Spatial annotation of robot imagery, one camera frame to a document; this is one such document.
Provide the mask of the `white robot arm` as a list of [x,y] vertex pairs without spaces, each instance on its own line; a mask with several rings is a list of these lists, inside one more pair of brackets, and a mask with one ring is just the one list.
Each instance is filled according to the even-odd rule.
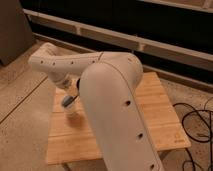
[[164,171],[135,89],[143,77],[140,60],[128,52],[60,55],[43,44],[29,65],[66,89],[80,78],[78,94],[108,171]]

